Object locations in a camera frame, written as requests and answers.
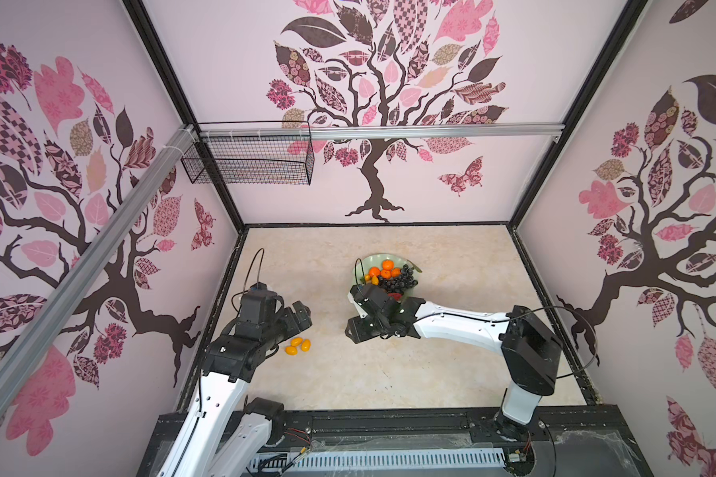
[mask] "tree mural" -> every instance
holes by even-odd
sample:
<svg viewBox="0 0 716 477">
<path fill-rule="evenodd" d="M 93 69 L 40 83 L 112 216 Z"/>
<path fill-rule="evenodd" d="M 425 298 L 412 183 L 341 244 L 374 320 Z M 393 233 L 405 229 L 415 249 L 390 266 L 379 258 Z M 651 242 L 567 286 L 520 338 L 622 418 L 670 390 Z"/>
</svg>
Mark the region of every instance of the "tree mural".
<svg viewBox="0 0 716 477">
<path fill-rule="evenodd" d="M 653 326 L 672 316 L 679 322 L 675 350 L 684 368 L 695 355 L 691 327 L 702 327 L 697 358 L 716 388 L 716 139 L 699 134 L 703 121 L 716 125 L 716 75 L 685 82 L 697 87 L 698 114 L 681 109 L 668 89 L 643 134 L 636 123 L 615 131 L 614 158 L 594 171 L 601 181 L 579 194 L 588 213 L 601 219 L 589 235 L 598 238 L 607 271 L 591 308 L 576 308 L 588 323 L 576 320 L 570 331 L 576 348 L 583 334 L 595 353 L 590 327 L 604 322 L 621 289 L 645 287 L 637 305 L 652 306 Z M 696 307 L 693 324 L 688 303 Z"/>
<path fill-rule="evenodd" d="M 428 0 L 398 0 L 394 5 L 390 0 L 351 0 L 335 2 L 334 7 L 328 0 L 295 0 L 309 13 L 331 15 L 334 21 L 310 16 L 286 25 L 282 33 L 294 32 L 310 45 L 302 50 L 275 42 L 278 64 L 294 85 L 292 90 L 285 80 L 275 79 L 267 94 L 276 107 L 287 109 L 284 127 L 300 126 L 287 120 L 307 120 L 322 127 L 496 121 L 506 108 L 478 106 L 506 88 L 504 82 L 484 82 L 498 62 L 497 57 L 487 57 L 498 40 L 496 16 L 481 21 L 493 8 L 493 1 L 431 3 L 440 4 L 440 10 L 448 8 L 436 31 L 429 27 L 434 20 L 428 18 Z M 431 58 L 430 48 L 435 50 Z M 475 61 L 477 57 L 485 58 Z M 298 101 L 294 95 L 307 105 L 293 108 Z M 376 220 L 387 222 L 382 210 L 403 207 L 384 197 L 377 169 L 380 159 L 405 161 L 415 154 L 432 161 L 433 153 L 448 154 L 471 144 L 467 138 L 430 138 L 425 142 L 426 147 L 408 139 L 366 139 L 314 141 L 313 146 L 315 152 L 323 150 L 325 163 L 332 159 L 343 167 L 361 163 L 370 196 L 347 216 L 371 211 Z M 301 150 L 298 143 L 292 147 L 293 153 Z M 439 179 L 461 193 L 467 186 L 479 184 L 477 170 L 479 167 Z"/>
</svg>

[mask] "pink wall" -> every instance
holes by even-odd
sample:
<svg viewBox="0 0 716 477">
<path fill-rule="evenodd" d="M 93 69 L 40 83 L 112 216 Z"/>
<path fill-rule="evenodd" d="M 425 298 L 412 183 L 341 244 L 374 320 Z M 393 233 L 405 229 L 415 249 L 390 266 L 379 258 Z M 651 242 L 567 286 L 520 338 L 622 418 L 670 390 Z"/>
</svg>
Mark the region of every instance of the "pink wall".
<svg viewBox="0 0 716 477">
<path fill-rule="evenodd" d="M 693 477 L 716 475 L 716 0 L 684 5 L 652 5 L 520 232 L 654 474 Z"/>
<path fill-rule="evenodd" d="M 119 2 L 0 3 L 0 357 L 178 126 Z M 9 407 L 0 475 L 134 474 L 234 241 L 178 165 Z"/>
</svg>

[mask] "checkered leaf pattern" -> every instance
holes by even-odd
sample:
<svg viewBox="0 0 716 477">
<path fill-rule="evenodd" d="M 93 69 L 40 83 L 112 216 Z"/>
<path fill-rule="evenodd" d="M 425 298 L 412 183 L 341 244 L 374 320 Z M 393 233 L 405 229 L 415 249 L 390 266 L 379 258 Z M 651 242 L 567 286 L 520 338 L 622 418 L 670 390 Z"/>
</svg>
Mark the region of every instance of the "checkered leaf pattern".
<svg viewBox="0 0 716 477">
<path fill-rule="evenodd" d="M 27 123 L 9 103 L 0 100 L 0 154 L 16 159 L 31 173 L 42 167 L 39 144 Z"/>
</svg>

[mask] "wall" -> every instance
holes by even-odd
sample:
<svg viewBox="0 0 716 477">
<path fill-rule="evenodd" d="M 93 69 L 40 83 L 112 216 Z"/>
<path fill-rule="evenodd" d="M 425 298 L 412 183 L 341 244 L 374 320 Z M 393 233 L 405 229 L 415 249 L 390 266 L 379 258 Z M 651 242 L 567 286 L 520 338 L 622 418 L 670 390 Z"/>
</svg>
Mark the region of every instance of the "wall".
<svg viewBox="0 0 716 477">
<path fill-rule="evenodd" d="M 681 4 L 652 5 L 520 233 L 654 474 L 716 475 L 716 0 Z"/>
<path fill-rule="evenodd" d="M 0 357 L 178 126 L 118 1 L 0 2 Z M 174 169 L 0 422 L 0 475 L 133 474 L 234 241 Z"/>
<path fill-rule="evenodd" d="M 624 3 L 148 7 L 199 120 L 358 127 L 561 122 Z M 229 189 L 249 223 L 505 221 L 548 140 L 321 141 L 310 186 Z"/>
</svg>

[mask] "pink leaf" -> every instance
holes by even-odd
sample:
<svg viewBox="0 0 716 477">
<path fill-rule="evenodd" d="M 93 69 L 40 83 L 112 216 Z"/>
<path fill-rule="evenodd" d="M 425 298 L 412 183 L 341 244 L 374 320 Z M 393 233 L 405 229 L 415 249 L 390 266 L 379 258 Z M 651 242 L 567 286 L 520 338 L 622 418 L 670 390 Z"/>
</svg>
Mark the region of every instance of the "pink leaf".
<svg viewBox="0 0 716 477">
<path fill-rule="evenodd" d="M 34 200 L 40 213 L 49 221 L 60 221 L 66 215 L 66 205 L 50 194 L 35 192 Z"/>
<path fill-rule="evenodd" d="M 34 242 L 24 243 L 21 251 L 29 260 L 37 263 L 39 266 L 51 266 L 56 262 L 58 257 L 58 245 L 50 240 L 35 240 Z"/>
<path fill-rule="evenodd" d="M 72 62 L 58 56 L 56 69 L 41 65 L 40 71 L 34 72 L 34 90 L 37 93 L 39 107 L 48 118 L 53 131 L 58 134 L 58 124 L 65 119 L 76 119 L 82 116 L 78 108 L 85 99 L 85 91 L 72 83 L 74 68 Z"/>
<path fill-rule="evenodd" d="M 409 106 L 413 106 L 414 103 L 419 99 L 419 95 L 421 94 L 421 90 L 419 88 L 411 88 L 404 90 L 401 92 L 400 99 L 401 104 L 408 108 Z"/>
<path fill-rule="evenodd" d="M 692 346 L 692 341 L 689 340 L 689 335 L 684 334 L 681 338 L 677 339 L 677 359 L 682 368 L 687 369 L 692 364 L 692 357 L 695 354 L 695 350 Z"/>
<path fill-rule="evenodd" d="M 486 35 L 483 37 L 483 51 L 486 52 L 486 56 L 496 46 L 496 42 L 498 41 L 498 31 L 499 27 L 498 22 L 496 20 L 496 15 L 493 15 L 491 19 L 488 20 L 488 26 L 486 26 Z"/>
<path fill-rule="evenodd" d="M 109 222 L 109 209 L 104 196 L 100 193 L 93 196 L 85 206 L 85 219 L 91 224 L 103 227 Z"/>
<path fill-rule="evenodd" d="M 363 114 L 363 119 L 361 120 L 360 125 L 366 126 L 368 124 L 371 124 L 371 121 L 373 121 L 374 118 L 376 118 L 376 105 L 373 105 L 366 110 L 366 112 Z"/>
<path fill-rule="evenodd" d="M 164 239 L 156 244 L 156 248 L 162 250 L 162 252 L 170 252 L 173 246 L 175 246 L 175 242 L 170 239 Z"/>
<path fill-rule="evenodd" d="M 701 214 L 708 214 L 716 206 L 716 187 L 708 184 L 689 198 L 689 208 Z"/>
<path fill-rule="evenodd" d="M 669 225 L 668 227 L 664 227 L 660 229 L 659 232 L 656 232 L 655 235 L 659 236 L 661 239 L 665 240 L 666 242 L 675 242 L 677 240 L 682 240 L 683 238 L 687 237 L 689 234 L 692 234 L 692 232 L 695 229 L 692 225 L 688 224 L 674 224 Z"/>
<path fill-rule="evenodd" d="M 358 82 L 358 94 L 361 98 L 368 98 L 369 96 L 374 94 L 374 85 L 371 84 L 371 81 L 367 80 L 366 78 L 361 78 Z"/>
<path fill-rule="evenodd" d="M 68 397 L 76 393 L 72 365 L 54 346 L 48 349 L 43 364 L 29 377 L 11 405 L 17 406 L 10 416 L 5 437 L 14 440 L 27 434 L 27 453 L 43 452 L 53 438 L 50 420 L 69 409 Z"/>
<path fill-rule="evenodd" d="M 430 151 L 428 151 L 428 150 L 426 150 L 426 149 L 420 149 L 420 150 L 419 150 L 419 157 L 420 157 L 422 160 L 425 160 L 425 161 L 427 161 L 427 162 L 429 162 L 429 163 L 432 162 L 432 154 L 430 154 Z"/>
</svg>

